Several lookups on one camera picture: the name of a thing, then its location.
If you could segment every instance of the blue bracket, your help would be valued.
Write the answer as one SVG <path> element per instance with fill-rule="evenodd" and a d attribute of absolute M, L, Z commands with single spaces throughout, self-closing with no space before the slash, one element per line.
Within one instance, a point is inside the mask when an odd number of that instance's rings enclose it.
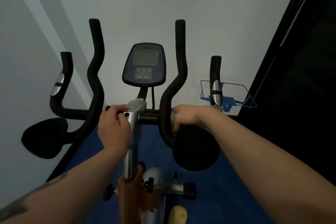
<path fill-rule="evenodd" d="M 202 87 L 202 82 L 210 82 L 210 81 L 201 80 L 200 82 L 201 82 L 201 89 L 202 89 L 202 91 L 201 91 L 201 99 L 210 102 L 210 96 L 208 98 L 204 97 L 204 92 L 203 92 L 203 87 Z M 254 98 L 252 98 L 252 96 L 250 95 L 249 91 L 247 90 L 247 88 L 244 85 L 242 85 L 242 84 L 236 84 L 236 83 L 229 83 L 229 82 L 221 82 L 220 84 L 222 86 L 222 91 L 223 92 L 224 92 L 224 90 L 223 90 L 224 84 L 243 86 L 245 88 L 246 92 L 247 92 L 247 96 L 246 96 L 246 98 L 245 98 L 245 100 L 243 102 L 235 100 L 232 97 L 223 96 L 222 106 L 223 106 L 223 110 L 225 112 L 229 112 L 233 106 L 245 106 L 245 107 L 248 107 L 248 108 L 256 108 L 257 107 L 257 104 L 254 101 Z M 245 105 L 250 98 L 252 99 L 251 104 L 249 106 Z"/>

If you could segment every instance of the left arm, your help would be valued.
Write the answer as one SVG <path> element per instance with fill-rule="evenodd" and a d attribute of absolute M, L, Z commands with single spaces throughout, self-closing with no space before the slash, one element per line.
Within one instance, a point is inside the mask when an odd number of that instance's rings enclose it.
<path fill-rule="evenodd" d="M 131 131 L 128 120 L 117 111 L 125 106 L 103 110 L 98 134 L 104 149 L 70 171 L 43 184 L 3 209 L 0 222 L 78 223 L 102 196 L 113 171 L 127 153 Z"/>

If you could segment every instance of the stationary bike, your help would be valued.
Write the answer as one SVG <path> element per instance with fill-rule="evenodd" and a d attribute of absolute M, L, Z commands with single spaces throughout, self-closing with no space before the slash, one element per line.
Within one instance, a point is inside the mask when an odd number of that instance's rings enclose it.
<path fill-rule="evenodd" d="M 61 52 L 63 70 L 50 95 L 50 108 L 61 118 L 39 122 L 26 129 L 22 136 L 23 145 L 38 157 L 54 158 L 63 145 L 82 142 L 98 123 L 104 103 L 104 91 L 97 74 L 104 59 L 104 42 L 99 20 L 90 19 L 89 24 L 94 44 L 94 56 L 87 71 L 93 91 L 90 108 L 78 110 L 63 107 L 62 100 L 72 77 L 73 62 L 70 52 Z M 155 109 L 154 87 L 166 81 L 166 57 L 162 45 L 154 43 L 133 45 L 123 70 L 123 82 L 140 87 L 140 90 L 135 100 L 127 103 L 128 111 L 123 112 L 132 130 L 132 140 L 124 159 L 124 173 L 116 188 L 111 184 L 108 185 L 103 195 L 104 200 L 110 199 L 113 194 L 119 197 L 119 215 L 122 224 L 161 224 L 164 220 L 166 194 L 178 194 L 191 200 L 197 196 L 195 184 L 178 183 L 176 173 L 173 182 L 164 184 L 159 168 L 151 167 L 145 170 L 145 164 L 138 161 L 138 144 L 143 124 L 159 126 L 160 135 L 172 149 L 174 160 L 189 171 L 204 170 L 216 162 L 219 156 L 219 145 L 206 128 L 184 125 L 178 133 L 172 133 L 175 116 L 171 110 L 171 100 L 187 79 L 184 20 L 175 22 L 175 45 L 178 74 L 164 91 L 158 110 Z M 220 64 L 219 67 L 215 65 L 216 59 L 218 56 L 212 57 L 211 61 L 211 67 L 214 69 L 210 71 L 212 83 L 210 98 L 212 105 L 221 106 Z M 146 108 L 149 87 L 152 88 L 152 109 Z M 67 132 L 66 118 L 85 122 L 76 131 Z"/>

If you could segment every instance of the blue floor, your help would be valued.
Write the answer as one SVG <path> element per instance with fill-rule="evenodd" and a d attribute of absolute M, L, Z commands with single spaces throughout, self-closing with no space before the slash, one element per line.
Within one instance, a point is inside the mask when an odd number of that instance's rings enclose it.
<path fill-rule="evenodd" d="M 103 145 L 95 128 L 84 140 L 66 171 L 102 149 Z M 166 181 L 171 181 L 172 174 L 177 171 L 179 182 L 196 184 L 195 201 L 174 196 L 174 198 L 169 197 L 167 202 L 168 205 L 174 202 L 187 209 L 187 224 L 273 223 L 241 182 L 222 152 L 218 161 L 207 170 L 199 172 L 184 170 L 175 163 L 172 150 L 161 139 L 158 127 L 144 125 L 139 144 L 139 161 L 141 160 L 145 162 L 147 168 L 160 167 L 166 176 Z M 122 172 L 123 163 L 111 177 L 114 187 Z M 116 195 L 113 195 L 109 201 L 100 200 L 88 213 L 84 223 L 120 223 Z"/>

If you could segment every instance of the white wall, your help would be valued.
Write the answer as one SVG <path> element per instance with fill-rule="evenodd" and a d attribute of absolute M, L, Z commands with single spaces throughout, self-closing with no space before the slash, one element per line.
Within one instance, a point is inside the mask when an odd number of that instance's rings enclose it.
<path fill-rule="evenodd" d="M 65 105 L 85 108 L 92 92 L 86 69 L 93 55 L 89 18 L 98 18 L 105 41 L 99 72 L 108 104 L 128 102 L 138 89 L 123 84 L 124 63 L 135 43 L 162 44 L 167 80 L 177 74 L 174 21 L 186 20 L 188 79 L 172 105 L 207 104 L 200 83 L 209 78 L 210 57 L 222 56 L 221 80 L 250 87 L 289 0 L 1 0 L 0 207 L 41 184 L 64 154 L 41 160 L 20 137 L 30 125 L 53 117 L 48 102 L 61 70 L 60 51 L 73 52 L 75 72 Z M 148 96 L 148 107 L 151 107 Z M 233 108 L 230 114 L 237 114 Z M 75 129 L 79 124 L 71 124 Z"/>

